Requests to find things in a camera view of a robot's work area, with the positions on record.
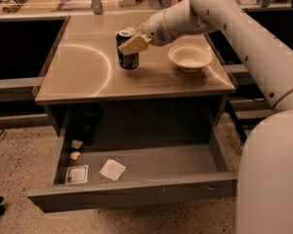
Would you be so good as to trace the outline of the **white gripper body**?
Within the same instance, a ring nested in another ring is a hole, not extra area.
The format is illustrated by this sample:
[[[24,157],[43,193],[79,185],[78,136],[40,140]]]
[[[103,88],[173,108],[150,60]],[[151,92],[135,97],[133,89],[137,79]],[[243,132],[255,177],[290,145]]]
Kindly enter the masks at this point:
[[[144,33],[153,46],[161,47],[170,42],[163,11],[157,12],[146,21]]]

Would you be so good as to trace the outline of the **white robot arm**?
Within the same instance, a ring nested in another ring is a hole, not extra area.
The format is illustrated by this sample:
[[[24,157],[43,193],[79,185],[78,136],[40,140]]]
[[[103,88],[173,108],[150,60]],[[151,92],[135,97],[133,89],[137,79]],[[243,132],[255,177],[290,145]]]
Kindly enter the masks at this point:
[[[241,151],[235,234],[293,234],[293,50],[236,0],[185,0],[151,16],[118,49],[130,55],[210,29],[223,34],[273,111]]]

